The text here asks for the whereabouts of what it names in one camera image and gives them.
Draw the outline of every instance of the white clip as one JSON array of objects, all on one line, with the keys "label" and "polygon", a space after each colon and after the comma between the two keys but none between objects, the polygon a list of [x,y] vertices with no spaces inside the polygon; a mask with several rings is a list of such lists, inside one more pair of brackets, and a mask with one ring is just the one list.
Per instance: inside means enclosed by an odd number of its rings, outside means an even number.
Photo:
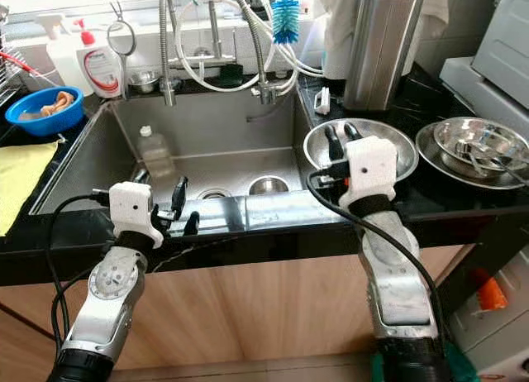
[{"label": "white clip", "polygon": [[322,115],[327,115],[331,110],[331,94],[328,87],[322,87],[322,91],[314,96],[314,110]]}]

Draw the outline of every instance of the stainless steel bowl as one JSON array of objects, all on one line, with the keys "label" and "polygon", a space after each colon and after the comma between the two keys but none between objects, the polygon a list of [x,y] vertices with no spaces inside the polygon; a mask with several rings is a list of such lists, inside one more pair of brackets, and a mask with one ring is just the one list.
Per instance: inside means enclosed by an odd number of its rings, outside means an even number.
[{"label": "stainless steel bowl", "polygon": [[280,177],[269,175],[256,179],[251,185],[249,193],[254,194],[270,194],[288,192],[287,183]]},{"label": "stainless steel bowl", "polygon": [[344,124],[352,123],[362,136],[377,136],[387,138],[397,147],[397,181],[408,177],[419,163],[419,154],[410,140],[404,133],[400,132],[388,124],[369,119],[337,119],[323,123],[314,127],[305,137],[303,150],[309,163],[317,169],[329,164],[329,143],[325,137],[325,127],[332,125],[336,129],[336,134],[340,143],[344,145],[348,138],[344,133]]},{"label": "stainless steel bowl", "polygon": [[152,93],[156,89],[156,84],[160,80],[159,75],[152,71],[146,70],[136,72],[129,78],[129,85],[140,94]]},{"label": "stainless steel bowl", "polygon": [[508,127],[477,117],[453,117],[438,123],[433,132],[441,160],[455,172],[475,179],[504,174],[493,157],[508,157],[510,170],[523,170],[529,154],[526,140]]}]

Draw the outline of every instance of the sink basin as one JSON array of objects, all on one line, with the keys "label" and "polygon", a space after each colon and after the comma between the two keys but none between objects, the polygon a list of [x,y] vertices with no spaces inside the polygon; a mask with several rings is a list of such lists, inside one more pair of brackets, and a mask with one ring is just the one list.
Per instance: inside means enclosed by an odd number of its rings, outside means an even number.
[{"label": "sink basin", "polygon": [[[179,175],[189,178],[187,199],[248,196],[264,176],[282,179],[289,192],[305,189],[311,169],[303,155],[307,117],[296,93],[263,106],[250,92],[179,95],[103,105],[76,141],[31,213],[51,213],[62,201],[92,188],[108,189],[143,168],[136,149],[141,126],[164,135]],[[175,182],[149,179],[156,203],[170,203]],[[66,210],[99,208],[77,202]]]}]

